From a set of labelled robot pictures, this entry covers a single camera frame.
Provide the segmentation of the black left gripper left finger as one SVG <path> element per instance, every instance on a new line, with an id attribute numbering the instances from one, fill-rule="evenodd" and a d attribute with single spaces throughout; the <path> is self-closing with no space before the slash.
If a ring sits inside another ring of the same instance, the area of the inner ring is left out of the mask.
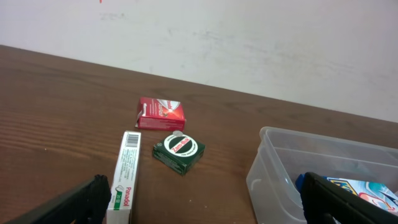
<path id="1" fill-rule="evenodd" d="M 92 179 L 49 200 L 7 224 L 102 224 L 111 200 L 106 175 Z"/>

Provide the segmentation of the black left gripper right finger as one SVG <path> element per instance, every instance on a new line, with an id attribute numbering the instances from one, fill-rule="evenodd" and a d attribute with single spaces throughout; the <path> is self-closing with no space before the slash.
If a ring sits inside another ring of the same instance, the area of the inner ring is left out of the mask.
<path id="1" fill-rule="evenodd" d="M 314 172 L 300 175 L 300 197 L 308 224 L 397 224 L 397 215 L 372 205 Z"/>

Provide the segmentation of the blue cooling patch box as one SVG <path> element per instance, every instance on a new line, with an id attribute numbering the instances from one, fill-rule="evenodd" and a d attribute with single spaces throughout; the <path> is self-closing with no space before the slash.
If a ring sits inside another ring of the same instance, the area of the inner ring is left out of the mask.
<path id="1" fill-rule="evenodd" d="M 372 205 L 397 215 L 397 195 L 385 184 L 327 176 L 323 178 Z"/>

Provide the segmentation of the clear plastic container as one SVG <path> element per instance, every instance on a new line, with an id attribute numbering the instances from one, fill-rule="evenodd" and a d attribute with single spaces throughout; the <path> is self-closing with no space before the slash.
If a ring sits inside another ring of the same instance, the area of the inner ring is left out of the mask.
<path id="1" fill-rule="evenodd" d="M 258 223 L 305 223 L 299 175 L 385 184 L 397 195 L 397 149 L 287 129 L 263 127 L 246 177 Z"/>

